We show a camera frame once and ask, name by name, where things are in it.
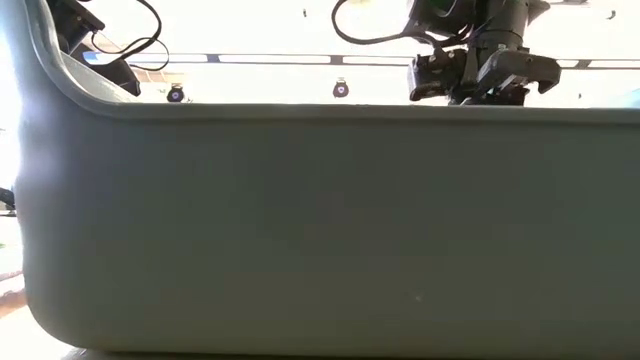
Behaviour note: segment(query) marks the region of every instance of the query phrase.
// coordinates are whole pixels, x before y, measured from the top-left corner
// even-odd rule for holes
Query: ceiling
[[[430,52],[428,46],[411,39],[374,46],[352,45],[341,40],[335,35],[330,21],[335,0],[148,1],[162,18],[160,39],[168,46],[174,60],[181,54],[207,53],[415,56]],[[404,26],[404,4],[405,1],[400,0],[359,0],[357,4],[348,3],[341,9],[338,22],[345,32],[355,37],[388,35]],[[154,17],[136,0],[94,0],[85,5],[106,24],[104,32],[96,37],[101,48],[123,48],[156,30]],[[612,10],[616,16],[607,20]],[[588,6],[553,6],[527,30],[525,43],[536,54],[559,59],[640,59],[640,48],[633,46],[635,31],[629,31],[635,29],[638,14],[638,0],[590,0]],[[154,45],[146,52],[161,54],[163,49]],[[164,72],[137,71],[137,74],[143,82],[160,83],[147,85],[158,89],[150,91],[154,96],[166,89],[168,83],[189,82],[192,93],[206,93],[202,96],[215,97],[222,102],[246,99],[247,96],[252,101],[282,102],[286,93],[283,89],[301,89],[309,83],[322,89],[330,88],[336,78],[346,77],[360,88],[352,91],[351,102],[406,103],[405,69],[346,68],[283,65],[270,67],[269,74],[265,74],[263,67],[247,65],[171,64]],[[640,72],[632,75],[614,73],[563,75],[564,90],[555,91],[570,93],[566,97],[571,97],[572,101],[584,101],[589,95],[581,87],[588,84],[593,88],[594,81],[600,82],[597,88],[640,87],[636,86],[640,84],[640,76],[636,73]],[[279,84],[277,91],[274,84]],[[294,102],[324,101],[318,100],[320,95],[309,95],[315,100],[301,95],[312,92],[298,91]],[[598,92],[592,92],[592,97],[597,97]],[[326,95],[326,101],[335,99]],[[557,102],[560,105],[570,103],[568,100]]]

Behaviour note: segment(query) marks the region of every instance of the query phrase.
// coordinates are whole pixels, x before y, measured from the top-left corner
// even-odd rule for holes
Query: gray plastic bin
[[[4,0],[0,31],[29,304],[59,339],[640,356],[638,111],[127,103],[44,1]]]

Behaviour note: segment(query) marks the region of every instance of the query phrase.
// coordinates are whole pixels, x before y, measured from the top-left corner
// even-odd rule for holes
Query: floor
[[[0,278],[0,359],[230,360],[229,356],[215,355],[113,354],[77,349],[58,341],[38,325],[26,305],[24,280],[20,272],[20,238],[17,220],[0,217],[0,244],[3,244],[0,247],[0,275],[4,274],[4,278]]]

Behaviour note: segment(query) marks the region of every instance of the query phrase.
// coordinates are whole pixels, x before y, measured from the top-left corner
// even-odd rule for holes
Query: black cable
[[[106,51],[104,49],[101,49],[98,45],[96,45],[95,43],[95,37],[96,37],[97,33],[93,33],[91,35],[91,45],[93,45],[94,48],[96,48],[96,50],[100,51],[103,54],[109,54],[109,55],[120,55],[125,53],[126,51],[128,51],[129,49],[131,49],[135,44],[139,43],[140,41],[145,41],[145,40],[149,40],[152,39],[151,37],[142,37],[139,39],[136,39],[134,42],[132,42],[131,44],[127,45],[127,47],[125,47],[124,49],[118,50],[118,51]],[[142,67],[140,65],[135,65],[135,64],[129,64],[129,66],[140,69],[140,70],[145,70],[145,71],[160,71],[162,69],[164,69],[165,67],[167,67],[167,65],[169,65],[169,62],[171,61],[171,53],[169,52],[169,48],[167,47],[167,45],[165,45],[165,43],[163,43],[162,41],[158,40],[158,39],[154,39],[154,42],[157,42],[158,44],[160,44],[165,51],[165,54],[167,54],[167,59],[164,61],[164,63],[157,68],[146,68],[146,67]]]
[[[340,7],[342,5],[344,5],[344,3],[346,3],[348,0],[338,0],[338,2],[336,3],[336,5],[333,7],[333,11],[331,12],[331,23],[333,24],[333,30],[335,30],[336,34],[338,34],[338,36],[340,38],[342,38],[342,40],[347,41],[349,43],[352,44],[356,44],[356,45],[373,45],[373,44],[380,44],[380,43],[384,43],[387,41],[392,41],[392,40],[398,40],[398,39],[402,39],[402,38],[406,38],[406,37],[411,37],[411,38],[415,38],[418,40],[423,40],[426,43],[428,43],[429,45],[431,45],[434,49],[435,52],[443,52],[444,50],[442,49],[442,43],[438,40],[436,40],[436,38],[434,38],[433,36],[425,33],[424,31],[415,29],[415,28],[407,28],[397,34],[393,34],[393,35],[389,35],[389,36],[382,36],[382,37],[378,37],[378,38],[372,38],[372,39],[358,39],[358,38],[354,38],[352,36],[349,36],[347,34],[345,34],[342,30],[340,30],[340,28],[338,27],[338,22],[336,21],[336,15],[338,14],[338,10],[340,9]]]
[[[469,32],[471,32],[471,29],[473,28],[472,25],[467,25],[464,28],[462,28],[462,30],[458,33],[458,35],[452,36],[446,40],[443,40],[440,42],[440,44],[442,45],[443,48],[447,48],[447,47],[451,47],[451,46],[456,46],[456,45],[462,45],[465,42],[467,42],[467,34],[469,34]]]
[[[131,55],[135,55],[135,54],[138,54],[138,53],[142,52],[143,50],[147,49],[148,47],[150,47],[154,43],[159,43],[160,45],[162,45],[162,47],[164,48],[164,50],[165,50],[165,52],[167,54],[167,59],[165,60],[165,62],[160,67],[157,67],[157,68],[146,68],[146,67],[142,67],[140,65],[131,65],[131,64],[130,64],[130,66],[134,67],[134,68],[137,68],[137,69],[140,69],[140,70],[145,70],[145,71],[160,71],[160,70],[164,69],[165,67],[167,67],[167,65],[169,65],[169,62],[171,60],[170,59],[171,58],[171,54],[170,54],[169,48],[167,47],[167,45],[165,45],[165,43],[163,43],[162,41],[160,41],[160,39],[158,39],[160,37],[160,34],[162,33],[162,19],[160,19],[160,15],[158,15],[158,12],[146,0],[136,0],[136,1],[139,2],[140,4],[142,4],[147,9],[149,9],[149,11],[151,11],[153,16],[156,18],[156,21],[158,22],[158,27],[156,29],[156,32],[152,36],[138,38],[138,39],[134,40],[133,42],[131,42],[129,45],[127,45],[127,47],[125,47],[124,49],[121,49],[121,50],[118,50],[118,51],[105,51],[105,50],[101,49],[99,46],[96,45],[95,37],[96,37],[97,33],[94,32],[91,35],[91,45],[93,45],[96,48],[96,50],[98,50],[98,51],[100,51],[100,52],[102,52],[104,54],[120,55],[120,57],[118,57],[116,59],[116,61],[117,61],[117,60],[126,60]],[[131,48],[133,48],[136,44],[138,44],[141,41],[145,41],[145,43],[140,45],[139,47],[136,47],[133,50],[131,50]]]
[[[122,55],[120,55],[120,57],[117,60],[126,60],[131,55],[138,54],[141,51],[147,49],[149,46],[153,45],[153,43],[158,40],[158,38],[160,37],[160,34],[162,33],[162,19],[160,19],[160,15],[158,15],[158,12],[156,11],[156,9],[154,9],[153,6],[151,6],[146,0],[136,0],[136,1],[138,1],[144,7],[149,9],[149,11],[151,11],[153,16],[156,18],[156,21],[158,22],[158,28],[156,29],[156,32],[144,44],[140,45],[139,47],[131,51],[123,53]]]
[[[496,11],[495,14],[493,14],[490,18],[488,18],[487,21],[485,21],[482,25],[478,26],[476,29],[473,30],[471,35],[469,35],[470,41],[475,40],[475,38],[479,35],[478,33],[480,31],[484,30],[487,26],[491,25],[491,23],[496,18],[496,16],[500,15],[500,13],[504,10],[504,6],[506,5],[506,3],[507,3],[507,0],[502,0],[502,5],[500,5],[500,9],[498,9],[498,11]]]

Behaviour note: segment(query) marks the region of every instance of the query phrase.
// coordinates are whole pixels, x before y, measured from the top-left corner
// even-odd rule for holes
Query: black mechanical arm
[[[338,1],[332,17],[344,40],[366,45],[412,37],[433,47],[433,54],[417,56],[409,67],[412,101],[447,96],[451,105],[522,106],[526,85],[537,82],[545,93],[560,82],[556,60],[523,46],[527,26],[550,8],[542,0],[412,0],[401,33],[368,40],[354,39],[336,25],[335,14],[346,1]]]

